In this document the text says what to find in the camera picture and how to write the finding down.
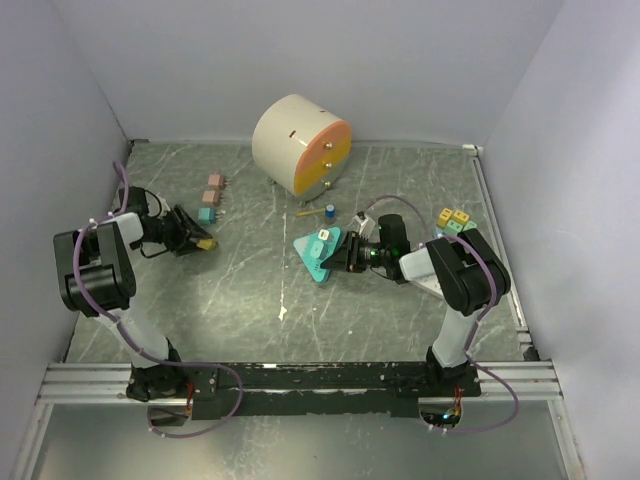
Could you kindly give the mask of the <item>teal plug on teal board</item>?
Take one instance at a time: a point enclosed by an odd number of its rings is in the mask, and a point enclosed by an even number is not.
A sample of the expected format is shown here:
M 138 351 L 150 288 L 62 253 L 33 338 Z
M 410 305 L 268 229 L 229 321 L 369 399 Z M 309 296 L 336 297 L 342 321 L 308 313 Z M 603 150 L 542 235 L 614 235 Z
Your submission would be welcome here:
M 322 240 L 315 240 L 309 248 L 309 257 L 315 261 L 323 261 L 327 255 L 327 243 Z

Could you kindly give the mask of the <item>blue round socket board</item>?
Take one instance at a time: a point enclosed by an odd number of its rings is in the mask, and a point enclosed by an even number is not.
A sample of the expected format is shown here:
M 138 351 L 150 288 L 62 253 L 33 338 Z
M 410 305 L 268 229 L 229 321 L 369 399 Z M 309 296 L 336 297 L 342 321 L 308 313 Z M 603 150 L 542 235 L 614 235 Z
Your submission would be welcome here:
M 436 219 L 434 237 L 440 238 L 445 235 L 458 235 L 461 232 L 476 229 L 477 227 L 477 223 L 463 210 L 443 208 Z

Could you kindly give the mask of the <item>yellow plug block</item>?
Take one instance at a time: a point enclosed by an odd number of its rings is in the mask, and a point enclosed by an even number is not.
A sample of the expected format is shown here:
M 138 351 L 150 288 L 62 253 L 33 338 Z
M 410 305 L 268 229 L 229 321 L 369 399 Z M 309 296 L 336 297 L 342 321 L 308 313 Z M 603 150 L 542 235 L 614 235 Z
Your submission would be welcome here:
M 211 251 L 217 247 L 217 241 L 215 239 L 202 239 L 197 242 L 196 246 L 201 250 Z

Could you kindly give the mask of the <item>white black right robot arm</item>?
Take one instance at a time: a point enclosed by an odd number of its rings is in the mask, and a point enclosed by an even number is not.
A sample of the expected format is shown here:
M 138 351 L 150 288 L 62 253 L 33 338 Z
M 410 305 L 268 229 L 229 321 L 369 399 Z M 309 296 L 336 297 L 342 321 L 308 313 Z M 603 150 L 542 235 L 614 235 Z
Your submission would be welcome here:
M 439 398 L 477 396 L 480 366 L 469 350 L 484 317 L 510 292 L 506 267 L 476 228 L 443 235 L 415 250 L 401 215 L 381 216 L 377 230 L 376 242 L 361 230 L 348 231 L 336 246 L 323 246 L 322 254 L 312 256 L 323 275 L 381 268 L 398 284 L 436 277 L 447 308 L 427 351 L 425 388 Z

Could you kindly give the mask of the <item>white triangular socket board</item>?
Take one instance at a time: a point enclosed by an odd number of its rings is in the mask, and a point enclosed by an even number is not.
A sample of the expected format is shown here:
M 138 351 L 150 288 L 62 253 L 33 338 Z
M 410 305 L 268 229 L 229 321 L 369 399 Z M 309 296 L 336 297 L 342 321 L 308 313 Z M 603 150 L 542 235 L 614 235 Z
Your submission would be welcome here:
M 436 276 L 427 277 L 419 281 L 413 281 L 412 284 L 427 293 L 436 296 L 437 298 L 444 298 L 440 283 Z

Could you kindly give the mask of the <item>pink plug block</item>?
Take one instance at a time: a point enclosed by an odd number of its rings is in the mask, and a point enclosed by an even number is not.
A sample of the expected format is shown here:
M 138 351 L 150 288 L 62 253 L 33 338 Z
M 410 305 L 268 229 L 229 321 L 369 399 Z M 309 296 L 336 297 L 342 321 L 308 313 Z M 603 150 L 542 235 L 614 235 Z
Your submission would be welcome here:
M 202 201 L 206 205 L 219 206 L 222 201 L 222 191 L 221 190 L 206 190 L 203 193 Z
M 214 190 L 224 190 L 227 186 L 227 178 L 220 173 L 210 174 L 207 185 Z

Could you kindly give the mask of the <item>round beige drawer cabinet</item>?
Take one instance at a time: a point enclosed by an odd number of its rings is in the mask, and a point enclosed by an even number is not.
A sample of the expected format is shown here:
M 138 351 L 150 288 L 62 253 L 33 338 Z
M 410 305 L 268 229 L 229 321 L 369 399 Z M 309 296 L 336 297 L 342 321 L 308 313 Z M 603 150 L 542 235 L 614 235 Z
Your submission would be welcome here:
M 332 187 L 351 146 L 347 121 L 298 94 L 271 105 L 258 120 L 251 141 L 257 167 L 300 202 Z

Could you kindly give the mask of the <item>teal triangular socket board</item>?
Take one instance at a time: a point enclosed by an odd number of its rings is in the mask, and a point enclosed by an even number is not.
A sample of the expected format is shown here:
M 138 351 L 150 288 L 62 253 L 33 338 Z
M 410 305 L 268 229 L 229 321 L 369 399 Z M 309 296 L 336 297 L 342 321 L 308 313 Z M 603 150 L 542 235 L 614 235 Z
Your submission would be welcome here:
M 340 227 L 329 227 L 293 241 L 295 251 L 314 282 L 324 283 L 328 280 L 330 270 L 321 264 L 336 252 L 343 237 Z

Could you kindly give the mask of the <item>yellow marker pen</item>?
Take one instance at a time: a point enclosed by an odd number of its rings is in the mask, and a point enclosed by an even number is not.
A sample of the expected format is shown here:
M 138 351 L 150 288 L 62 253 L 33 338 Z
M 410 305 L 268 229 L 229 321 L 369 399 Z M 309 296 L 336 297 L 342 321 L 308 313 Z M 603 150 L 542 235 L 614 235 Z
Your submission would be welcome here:
M 300 218 L 300 217 L 306 217 L 311 215 L 320 215 L 324 213 L 325 213 L 324 209 L 310 209 L 310 210 L 303 210 L 303 211 L 296 212 L 296 217 Z

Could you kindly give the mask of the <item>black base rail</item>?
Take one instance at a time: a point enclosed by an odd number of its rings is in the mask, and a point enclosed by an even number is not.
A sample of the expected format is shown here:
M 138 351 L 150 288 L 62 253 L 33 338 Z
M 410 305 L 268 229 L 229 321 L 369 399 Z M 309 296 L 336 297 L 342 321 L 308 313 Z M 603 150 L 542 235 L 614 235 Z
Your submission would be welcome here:
M 151 402 L 186 398 L 195 420 L 235 416 L 388 413 L 414 418 L 427 398 L 477 397 L 476 368 L 442 368 L 434 360 L 227 363 L 207 367 L 159 365 L 133 369 L 128 398 Z

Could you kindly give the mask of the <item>teal plug block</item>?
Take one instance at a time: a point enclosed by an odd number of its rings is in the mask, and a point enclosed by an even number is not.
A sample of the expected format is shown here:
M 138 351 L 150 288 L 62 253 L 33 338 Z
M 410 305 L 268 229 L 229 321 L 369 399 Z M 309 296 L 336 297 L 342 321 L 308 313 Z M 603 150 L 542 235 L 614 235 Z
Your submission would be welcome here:
M 213 207 L 202 207 L 198 210 L 198 221 L 202 224 L 215 224 L 218 219 L 218 212 Z

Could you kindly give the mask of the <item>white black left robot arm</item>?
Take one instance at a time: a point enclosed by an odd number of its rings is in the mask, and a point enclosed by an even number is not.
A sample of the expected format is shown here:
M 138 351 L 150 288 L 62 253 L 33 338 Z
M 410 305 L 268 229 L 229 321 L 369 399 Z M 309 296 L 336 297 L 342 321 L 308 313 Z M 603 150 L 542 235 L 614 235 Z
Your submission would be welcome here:
M 68 310 L 96 319 L 128 352 L 127 397 L 141 402 L 173 399 L 186 391 L 188 376 L 177 365 L 176 348 L 134 302 L 137 283 L 130 254 L 153 243 L 161 249 L 144 253 L 144 258 L 179 257 L 212 250 L 216 240 L 182 206 L 169 206 L 147 189 L 123 187 L 119 200 L 122 214 L 53 237 L 60 296 Z

